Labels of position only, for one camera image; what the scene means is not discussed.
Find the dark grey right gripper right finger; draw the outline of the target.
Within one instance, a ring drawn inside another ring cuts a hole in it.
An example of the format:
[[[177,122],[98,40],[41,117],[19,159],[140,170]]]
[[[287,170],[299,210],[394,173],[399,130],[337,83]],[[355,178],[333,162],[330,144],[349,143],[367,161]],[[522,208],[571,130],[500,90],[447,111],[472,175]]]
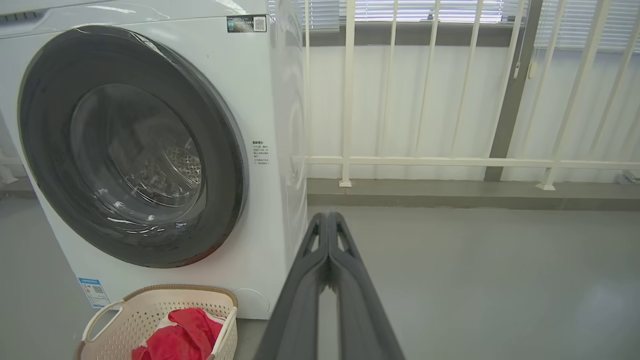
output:
[[[330,287],[337,296],[339,359],[404,360],[345,217],[328,214]]]

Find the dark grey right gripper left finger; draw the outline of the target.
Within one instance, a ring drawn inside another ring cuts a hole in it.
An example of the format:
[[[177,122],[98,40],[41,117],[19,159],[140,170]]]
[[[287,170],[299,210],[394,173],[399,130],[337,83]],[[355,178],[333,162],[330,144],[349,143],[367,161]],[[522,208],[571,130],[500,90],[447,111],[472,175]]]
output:
[[[311,218],[274,311],[260,340],[256,360],[316,360],[319,299],[329,282],[327,215]]]

